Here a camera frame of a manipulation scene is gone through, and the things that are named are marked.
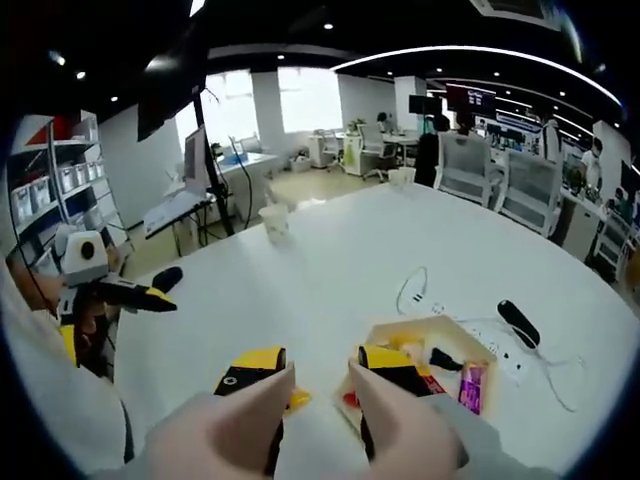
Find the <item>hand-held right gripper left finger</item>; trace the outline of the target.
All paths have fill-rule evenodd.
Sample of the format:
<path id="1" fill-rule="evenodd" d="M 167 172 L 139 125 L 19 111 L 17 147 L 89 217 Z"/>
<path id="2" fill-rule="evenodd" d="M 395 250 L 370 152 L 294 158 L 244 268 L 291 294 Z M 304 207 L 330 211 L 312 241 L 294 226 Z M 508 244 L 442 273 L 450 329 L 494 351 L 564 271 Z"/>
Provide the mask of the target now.
<path id="1" fill-rule="evenodd" d="M 281 346 L 271 346 L 246 351 L 237 357 L 219 380 L 213 394 L 225 397 L 238 390 L 266 379 L 286 367 L 286 349 Z M 269 447 L 269 455 L 264 473 L 273 475 L 276 470 L 281 442 L 284 437 L 283 417 L 274 433 Z"/>

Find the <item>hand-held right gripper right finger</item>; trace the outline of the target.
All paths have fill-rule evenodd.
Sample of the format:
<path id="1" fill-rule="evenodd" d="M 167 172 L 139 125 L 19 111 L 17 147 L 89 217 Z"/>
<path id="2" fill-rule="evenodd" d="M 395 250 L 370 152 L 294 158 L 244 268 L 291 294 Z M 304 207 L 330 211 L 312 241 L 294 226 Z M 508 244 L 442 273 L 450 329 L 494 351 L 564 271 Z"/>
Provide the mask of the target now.
<path id="1" fill-rule="evenodd" d="M 432 393 L 405 354 L 363 345 L 355 361 L 366 479 L 498 479 L 497 433 L 448 394 Z"/>

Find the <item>person's left hand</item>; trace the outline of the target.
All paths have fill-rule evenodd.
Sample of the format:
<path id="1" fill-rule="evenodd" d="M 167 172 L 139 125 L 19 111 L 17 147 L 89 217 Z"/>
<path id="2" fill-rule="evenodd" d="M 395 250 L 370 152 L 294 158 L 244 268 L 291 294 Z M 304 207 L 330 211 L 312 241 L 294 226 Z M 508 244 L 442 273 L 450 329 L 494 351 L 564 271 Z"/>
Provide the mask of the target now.
<path id="1" fill-rule="evenodd" d="M 76 303 L 74 346 L 79 356 L 101 352 L 107 336 L 109 320 L 106 304 L 97 296 L 85 296 Z"/>

